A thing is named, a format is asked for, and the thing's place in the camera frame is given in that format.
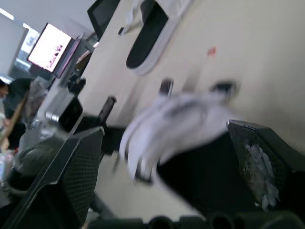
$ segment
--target office desk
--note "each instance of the office desk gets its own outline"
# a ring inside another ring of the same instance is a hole
[[[157,65],[143,77],[126,68],[140,28],[118,36],[131,3],[120,2],[83,74],[87,83],[80,101],[85,111],[97,114],[108,95],[114,95],[118,102],[108,122],[126,125],[154,101],[165,77],[174,79],[173,92],[205,91],[219,80],[233,79],[240,90],[231,107],[246,121],[271,127],[291,146],[305,149],[305,107],[300,105],[305,97],[305,30],[299,29],[304,1],[195,0]],[[215,56],[207,55],[213,47]],[[119,217],[190,213],[166,191],[134,188],[124,163],[113,175],[113,161],[101,164],[96,189]]]

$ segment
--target computer monitor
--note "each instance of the computer monitor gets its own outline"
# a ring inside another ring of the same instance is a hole
[[[88,9],[89,18],[99,40],[103,36],[119,3],[120,0],[97,0]]]
[[[28,56],[28,61],[53,73],[71,37],[47,23]]]
[[[79,36],[76,40],[72,42],[70,47],[67,49],[67,53],[63,56],[61,63],[59,63],[58,68],[56,68],[54,72],[57,78],[61,78],[61,76],[64,74],[66,68],[69,65],[69,62],[72,60],[72,56],[75,54],[77,48],[79,47],[82,38],[83,35]]]

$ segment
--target computer screen display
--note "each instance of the computer screen display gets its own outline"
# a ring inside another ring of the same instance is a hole
[[[28,56],[28,61],[53,72],[71,37],[51,24],[47,24]]]

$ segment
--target white slipper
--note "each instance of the white slipper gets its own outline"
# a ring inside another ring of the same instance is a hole
[[[126,65],[137,75],[145,75],[156,65],[183,14],[193,0],[136,0],[126,19],[123,35],[134,24],[135,15],[142,12],[142,30],[129,53]]]
[[[221,105],[223,96],[214,92],[171,96],[150,115],[135,118],[120,147],[121,157],[128,151],[131,177],[151,180],[159,162],[213,141],[226,131],[227,121],[241,119]]]

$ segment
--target plastic bag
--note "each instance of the plastic bag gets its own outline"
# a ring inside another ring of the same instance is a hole
[[[6,180],[10,169],[13,167],[15,154],[15,150],[7,150],[5,154],[0,154],[0,182]]]
[[[37,77],[32,81],[27,102],[25,103],[21,113],[22,120],[27,128],[29,128],[32,121],[36,117],[39,107],[47,95],[46,89],[48,86],[49,83],[41,77]]]

